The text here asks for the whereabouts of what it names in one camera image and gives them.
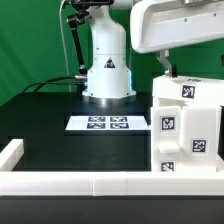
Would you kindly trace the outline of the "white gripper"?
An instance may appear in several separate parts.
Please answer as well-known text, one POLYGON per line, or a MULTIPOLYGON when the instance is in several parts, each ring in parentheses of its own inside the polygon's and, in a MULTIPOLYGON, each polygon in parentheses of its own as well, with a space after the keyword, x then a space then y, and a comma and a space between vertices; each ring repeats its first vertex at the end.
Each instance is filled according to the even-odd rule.
POLYGON ((132 47, 138 53, 156 52, 169 78, 177 69, 168 49, 224 38, 224 0, 141 0, 130 16, 132 47))

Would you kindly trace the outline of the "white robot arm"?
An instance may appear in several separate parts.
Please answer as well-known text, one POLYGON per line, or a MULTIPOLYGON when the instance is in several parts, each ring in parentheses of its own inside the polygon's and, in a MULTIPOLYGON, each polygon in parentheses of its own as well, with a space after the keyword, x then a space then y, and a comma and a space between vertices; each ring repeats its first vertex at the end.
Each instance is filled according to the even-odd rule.
POLYGON ((133 98, 131 72, 126 66, 126 38, 138 53, 158 54, 167 77, 174 77, 167 60, 173 48, 224 37, 224 0, 113 0, 88 10, 93 64, 83 97, 100 103, 133 98), (113 21, 109 9, 129 9, 130 31, 113 21))

